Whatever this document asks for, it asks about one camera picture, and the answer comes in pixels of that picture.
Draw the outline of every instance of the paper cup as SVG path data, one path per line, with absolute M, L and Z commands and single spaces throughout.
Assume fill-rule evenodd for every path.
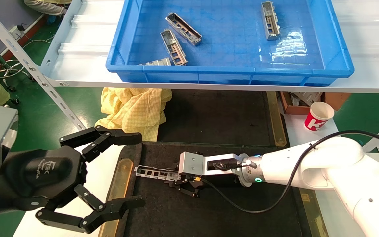
M 310 131 L 317 131 L 333 116 L 334 109 L 329 104 L 324 102 L 314 102 L 311 105 L 310 112 L 305 120 L 305 128 Z

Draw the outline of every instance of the metal bracket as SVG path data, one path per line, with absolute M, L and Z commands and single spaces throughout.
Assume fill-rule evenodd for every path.
M 0 39 L 4 45 L 13 53 L 13 55 L 20 61 L 24 68 L 30 75 L 36 80 L 37 83 L 43 88 L 43 90 L 51 97 L 51 99 L 57 104 L 61 111 L 74 123 L 74 126 L 78 130 L 83 130 L 86 127 L 80 121 L 80 119 L 72 112 L 66 102 L 62 99 L 55 88 L 49 83 L 48 79 L 39 71 L 38 65 L 26 54 L 23 48 L 17 43 L 17 41 L 11 36 L 8 30 L 0 22 Z

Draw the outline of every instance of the cable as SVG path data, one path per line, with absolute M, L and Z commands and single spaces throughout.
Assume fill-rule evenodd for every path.
M 51 44 L 51 42 L 49 42 L 49 40 L 53 39 L 55 34 L 51 35 L 47 40 L 43 40 L 43 39 L 33 40 L 33 39 L 30 39 L 25 33 L 23 33 L 23 36 L 26 36 L 26 38 L 30 40 L 30 42 L 28 42 L 26 45 L 23 46 L 23 48 L 25 48 L 27 45 L 29 45 L 33 42 L 47 42 L 48 44 Z
M 295 167 L 293 168 L 293 171 L 292 171 L 292 174 L 290 175 L 289 177 L 289 180 L 288 180 L 288 184 L 286 184 L 285 186 L 285 189 L 283 190 L 283 193 L 282 195 L 280 195 L 280 198 L 273 204 L 271 205 L 270 207 L 266 208 L 266 209 L 263 209 L 263 210 L 258 210 L 258 211 L 252 211 L 252 210 L 247 210 L 245 208 L 242 208 L 238 205 L 236 205 L 233 201 L 231 201 L 228 197 L 226 197 L 226 195 L 223 194 L 223 192 L 221 192 L 214 184 L 210 183 L 209 181 L 205 180 L 205 179 L 201 179 L 202 182 L 205 182 L 206 184 L 210 185 L 213 189 L 215 189 L 227 202 L 229 202 L 232 206 L 236 207 L 237 209 L 243 211 L 243 212 L 247 212 L 247 213 L 264 213 L 266 211 L 269 211 L 271 209 L 273 209 L 275 206 L 277 206 L 277 204 L 280 203 L 280 201 L 287 195 L 287 193 L 289 192 L 289 188 L 292 184 L 292 181 L 293 181 L 293 178 L 295 177 L 295 174 L 296 172 L 298 171 L 298 168 L 299 166 L 301 165 L 301 162 L 302 160 L 305 158 L 305 156 L 307 156 L 307 154 L 313 150 L 317 145 L 321 144 L 323 141 L 326 141 L 330 138 L 334 138 L 334 137 L 337 137 L 337 136 L 340 136 L 340 135 L 345 135 L 345 134 L 362 134 L 362 135 L 366 135 L 366 136 L 369 136 L 369 137 L 372 137 L 372 138 L 377 138 L 379 140 L 379 135 L 378 134 L 374 134 L 372 132 L 365 132 L 365 131 L 360 131 L 360 130 L 347 130 L 347 131 L 343 131 L 343 132 L 335 132 L 333 134 L 330 134 L 328 136 L 325 136 L 323 138 L 321 138 L 320 140 L 318 140 L 316 143 L 314 144 L 311 144 L 310 147 L 308 147 L 304 153 L 301 154 L 301 156 L 299 157 L 298 159 L 298 162 L 296 162 L 296 165 Z

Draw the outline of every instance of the robotic arm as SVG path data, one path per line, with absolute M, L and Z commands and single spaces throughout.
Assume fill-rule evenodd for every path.
M 111 145 L 141 143 L 140 133 L 97 126 L 60 138 L 61 148 L 57 150 L 9 153 L 16 120 L 17 110 L 0 107 L 0 212 L 44 207 L 36 213 L 44 225 L 90 234 L 104 222 L 121 219 L 126 210 L 145 205 L 140 196 L 102 203 L 83 186 L 86 162 L 92 162 Z M 88 143 L 82 154 L 74 150 Z M 76 197 L 92 208 L 90 215 L 81 218 L 55 212 Z
M 179 175 L 202 177 L 233 174 L 239 182 L 287 185 L 302 153 L 311 144 L 248 157 L 226 154 L 204 157 L 184 152 L 179 160 Z M 317 145 L 302 160 L 291 186 L 313 189 L 334 189 L 340 201 L 368 237 L 379 237 L 379 162 L 363 152 L 350 138 L 330 138 Z

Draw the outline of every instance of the brass strip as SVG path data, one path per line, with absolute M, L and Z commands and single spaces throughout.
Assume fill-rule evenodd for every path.
M 328 237 L 327 228 L 322 218 L 315 191 L 310 189 L 299 189 L 299 191 L 301 192 L 302 203 L 304 204 L 311 236 Z
M 118 162 L 118 166 L 112 180 L 112 188 L 108 201 L 125 197 L 133 165 L 133 161 L 128 158 L 122 159 Z M 105 222 L 100 228 L 99 237 L 115 237 L 118 224 L 119 220 Z
M 267 100 L 269 102 L 275 144 L 276 146 L 286 146 L 285 130 L 283 128 L 282 118 L 280 117 L 276 92 L 267 92 Z

